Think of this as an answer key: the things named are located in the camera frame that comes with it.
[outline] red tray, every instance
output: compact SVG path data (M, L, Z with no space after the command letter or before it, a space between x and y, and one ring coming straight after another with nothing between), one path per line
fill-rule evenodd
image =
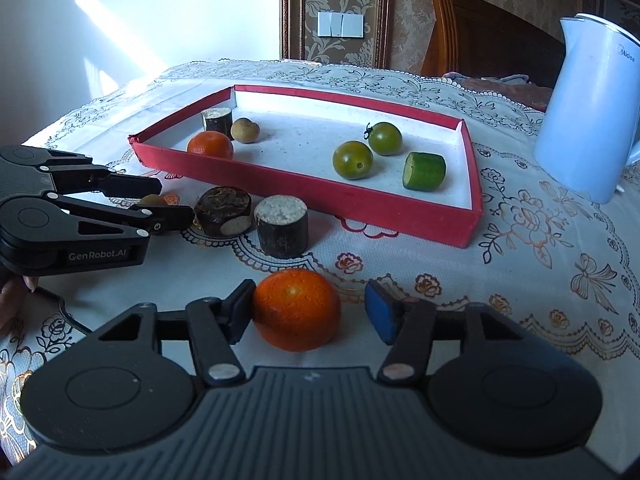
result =
M234 160L187 153L188 139L202 130L200 112L217 105L231 108L234 119L245 116L256 121L266 139L255 144L235 142ZM445 181L443 191L404 190L400 175L406 155L384 157L380 164L388 168L372 178L343 181L333 172L330 154L335 147L344 140L361 139L366 124L380 120L395 122L408 150L437 153L439 146L449 150L444 156L451 182ZM311 131L305 136L306 124ZM280 137L294 134L298 144L287 141L277 147ZM262 197L297 196L317 211L455 247L469 244L482 216L478 167L465 122L406 105L334 92L235 85L171 113L130 136L129 142L148 168L240 187ZM269 150L279 158L259 155Z

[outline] human hand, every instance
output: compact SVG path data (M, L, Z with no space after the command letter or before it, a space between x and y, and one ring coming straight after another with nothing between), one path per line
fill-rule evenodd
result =
M2 286L2 292L0 292L0 331L4 331L20 310L27 294L34 292L37 286L38 279L27 276L12 276Z

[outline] white tray bottom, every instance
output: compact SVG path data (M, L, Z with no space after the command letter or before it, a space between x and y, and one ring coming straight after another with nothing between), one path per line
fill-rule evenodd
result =
M458 129L387 114L366 108L315 99L236 91L220 107L232 108L234 120L246 117L259 124L260 137L253 144L234 142L234 160L268 168L307 174L352 186L385 191L425 202L471 209L471 192L466 154ZM360 180L344 180L334 171L334 150L347 140L361 140L367 123L388 121L402 132L403 150L395 156L374 153L372 175ZM203 130L197 114L146 143L186 150L187 143ZM402 186L402 170L409 152L442 155L447 176L435 192L407 190Z

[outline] green tomato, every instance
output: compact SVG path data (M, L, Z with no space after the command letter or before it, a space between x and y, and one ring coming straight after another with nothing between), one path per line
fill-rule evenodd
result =
M367 124L364 138L379 155L395 155L402 149L402 134L391 123L378 123L371 127Z
M363 178L371 173L372 167L373 153L364 142L348 140L334 151L334 170L342 178Z

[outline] sunlight on wall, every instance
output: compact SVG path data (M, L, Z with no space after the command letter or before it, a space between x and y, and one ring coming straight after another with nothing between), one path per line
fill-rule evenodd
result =
M84 58L84 70L86 72L86 80L89 84L91 99L104 97L119 88L118 84L107 73L99 70L87 58Z
M98 0L76 0L76 5L146 75L158 75L168 66Z

